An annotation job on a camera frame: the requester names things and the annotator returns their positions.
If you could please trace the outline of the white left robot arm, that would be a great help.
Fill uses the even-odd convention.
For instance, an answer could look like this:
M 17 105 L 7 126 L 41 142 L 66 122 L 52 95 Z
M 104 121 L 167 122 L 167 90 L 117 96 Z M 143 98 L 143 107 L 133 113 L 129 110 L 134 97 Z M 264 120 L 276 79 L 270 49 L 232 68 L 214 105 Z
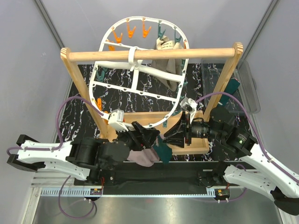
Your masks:
M 156 128 L 145 128 L 136 121 L 128 126 L 124 122 L 109 120 L 108 125 L 117 134 L 112 141 L 89 138 L 59 145 L 39 143 L 22 135 L 18 152 L 9 155 L 7 164 L 28 172 L 45 169 L 64 173 L 95 185 L 101 179 L 100 171 L 113 170 L 133 151 L 151 148 L 160 135 Z

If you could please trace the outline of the pink sock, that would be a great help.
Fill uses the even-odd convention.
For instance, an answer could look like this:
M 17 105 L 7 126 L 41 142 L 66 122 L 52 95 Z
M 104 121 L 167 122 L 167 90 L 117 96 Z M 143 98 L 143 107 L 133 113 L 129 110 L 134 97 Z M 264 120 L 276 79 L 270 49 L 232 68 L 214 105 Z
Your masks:
M 151 167 L 154 162 L 159 161 L 160 159 L 153 148 L 146 148 L 142 151 L 131 150 L 127 160 L 133 161 L 143 167 Z

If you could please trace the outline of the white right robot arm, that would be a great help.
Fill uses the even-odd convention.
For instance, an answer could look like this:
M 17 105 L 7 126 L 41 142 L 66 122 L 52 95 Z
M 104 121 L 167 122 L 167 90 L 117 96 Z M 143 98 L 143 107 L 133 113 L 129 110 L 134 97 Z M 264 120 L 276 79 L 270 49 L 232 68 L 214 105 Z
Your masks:
M 257 169 L 262 176 L 240 170 L 234 165 L 218 162 L 212 179 L 218 185 L 225 182 L 243 186 L 269 198 L 282 211 L 299 214 L 299 175 L 286 167 L 266 150 L 250 133 L 234 125 L 234 116 L 223 107 L 211 111 L 208 122 L 192 119 L 182 113 L 179 121 L 164 134 L 163 142 L 184 148 L 194 138 L 213 137 L 220 140 L 223 149 Z

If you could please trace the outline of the white round clip hanger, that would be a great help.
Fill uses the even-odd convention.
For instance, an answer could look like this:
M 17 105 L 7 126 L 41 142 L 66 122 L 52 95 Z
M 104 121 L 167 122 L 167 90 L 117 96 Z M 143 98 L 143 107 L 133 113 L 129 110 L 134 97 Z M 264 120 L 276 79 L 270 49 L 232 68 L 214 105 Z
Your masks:
M 117 29 L 119 26 L 121 26 L 122 24 L 126 24 L 126 19 L 130 19 L 131 21 L 141 21 L 142 22 L 142 16 L 131 16 L 125 19 L 122 19 L 118 22 L 116 22 L 112 27 L 114 27 L 115 29 Z M 168 27 L 170 27 L 171 29 L 174 30 L 174 27 L 177 28 L 177 33 L 182 36 L 182 39 L 180 41 L 180 44 L 183 43 L 185 49 L 189 49 L 189 43 L 187 40 L 187 37 L 185 36 L 184 32 L 177 27 L 175 24 L 166 21 L 166 20 L 159 20 L 159 19 L 155 19 L 155 18 L 150 18 L 150 17 L 145 17 L 146 21 L 152 22 L 152 23 L 156 23 L 158 25 L 158 21 L 162 21 L 161 25 L 166 25 Z M 168 114 L 166 116 L 164 116 L 164 118 L 162 120 L 160 120 L 157 123 L 154 124 L 149 124 L 144 126 L 145 128 L 154 128 L 157 125 L 163 123 L 164 121 L 166 121 L 170 116 L 173 115 L 173 113 L 175 112 L 178 104 L 181 101 L 181 92 L 182 92 L 182 88 L 184 86 L 184 81 L 185 81 L 185 75 L 186 75 L 186 69 L 187 69 L 187 65 L 188 65 L 188 58 L 183 58 L 182 59 L 182 64 L 181 64 L 181 68 L 182 68 L 182 72 L 180 75 L 175 75 L 175 74 L 171 74 L 168 72 L 163 72 L 161 70 L 149 67 L 149 66 L 145 66 L 142 64 L 143 60 L 142 59 L 135 59 L 133 57 L 133 54 L 139 50 L 139 51 L 146 51 L 147 49 L 144 48 L 140 48 L 138 46 L 130 46 L 130 45 L 125 45 L 123 43 L 117 43 L 113 32 L 112 32 L 112 27 L 104 34 L 104 37 L 101 41 L 100 44 L 100 48 L 99 48 L 99 52 L 102 53 L 103 49 L 105 46 L 108 46 L 109 49 L 114 49 L 115 47 L 121 47 L 121 48 L 125 48 L 128 49 L 128 56 L 126 56 L 125 58 L 128 60 L 127 62 L 111 62 L 111 61 L 103 61 L 103 60 L 99 60 L 96 61 L 94 64 L 94 68 L 93 68 L 93 73 L 92 73 L 92 77 L 89 83 L 89 97 L 91 100 L 91 103 L 93 106 L 96 106 L 95 103 L 95 97 L 93 96 L 93 89 L 96 86 L 102 86 L 102 87 L 106 87 L 108 89 L 115 89 L 115 90 L 120 90 L 123 92 L 130 92 L 130 93 L 134 93 L 134 94 L 138 94 L 140 96 L 147 96 L 147 97 L 152 97 L 152 98 L 156 98 L 156 99 L 161 99 L 161 100 L 166 100 L 166 101 L 170 101 L 173 105 L 173 108 L 170 112 L 168 112 Z M 95 80 L 95 78 L 98 76 L 98 71 L 99 68 L 106 68 L 106 69 L 124 69 L 124 70 L 129 70 L 131 72 L 133 72 L 133 78 L 132 78 L 132 84 L 131 87 L 123 87 L 123 86 L 119 86 L 119 85 L 113 85 L 113 84 L 106 84 L 102 81 L 97 81 Z M 166 80 L 170 80 L 170 81 L 175 81 L 178 83 L 177 86 L 177 95 L 176 97 L 172 98 L 172 97 L 168 97 L 168 96 L 164 96 L 164 95 L 159 95 L 159 94 L 154 94 L 154 93 L 149 93 L 146 91 L 140 91 L 137 90 L 137 83 L 139 80 L 139 73 L 143 72 L 146 74 L 149 74 L 155 78 L 159 77 L 159 78 L 164 78 Z

